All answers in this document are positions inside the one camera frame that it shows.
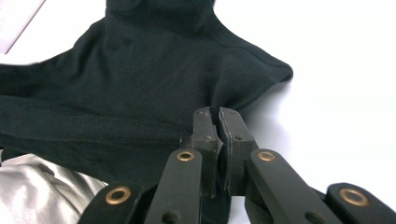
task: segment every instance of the black fabric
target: black fabric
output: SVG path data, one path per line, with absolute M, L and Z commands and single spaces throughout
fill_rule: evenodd
M 6 161 L 6 160 L 9 160 L 9 159 L 12 159 L 12 158 L 16 158 L 16 157 L 19 157 L 19 156 L 23 156 L 25 154 L 26 154 L 25 152 L 20 152 L 20 151 L 15 151 L 15 150 L 10 150 L 10 149 L 3 150 L 3 152 L 1 153 L 0 162 L 1 161 Z
M 107 0 L 69 51 L 0 65 L 0 146 L 106 182 L 158 182 L 194 110 L 239 110 L 292 76 L 212 2 Z

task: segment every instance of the white surface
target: white surface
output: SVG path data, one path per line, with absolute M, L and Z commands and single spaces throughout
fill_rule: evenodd
M 0 53 L 7 53 L 45 0 L 0 0 Z
M 39 62 L 71 48 L 104 9 L 105 0 L 47 0 L 0 63 Z M 218 0 L 215 11 L 294 70 L 291 82 L 250 107 L 247 125 L 259 146 L 280 152 L 315 189 L 348 182 L 396 210 L 391 1 Z M 249 223 L 242 204 L 235 200 L 231 223 Z

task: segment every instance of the clamp jaw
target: clamp jaw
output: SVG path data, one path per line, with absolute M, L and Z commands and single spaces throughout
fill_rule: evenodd
M 79 224 L 198 224 L 201 199 L 216 197 L 218 178 L 231 196 L 246 196 L 252 224 L 396 223 L 396 213 L 365 189 L 347 183 L 329 186 L 326 194 L 311 189 L 280 154 L 260 149 L 229 108 L 220 109 L 218 130 L 208 107 L 196 110 L 193 134 L 180 147 L 158 186 L 112 183 L 95 196 Z

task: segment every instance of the silver satin cloth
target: silver satin cloth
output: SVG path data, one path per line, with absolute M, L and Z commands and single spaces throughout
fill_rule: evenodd
M 0 223 L 76 224 L 105 186 L 32 154 L 2 161 Z

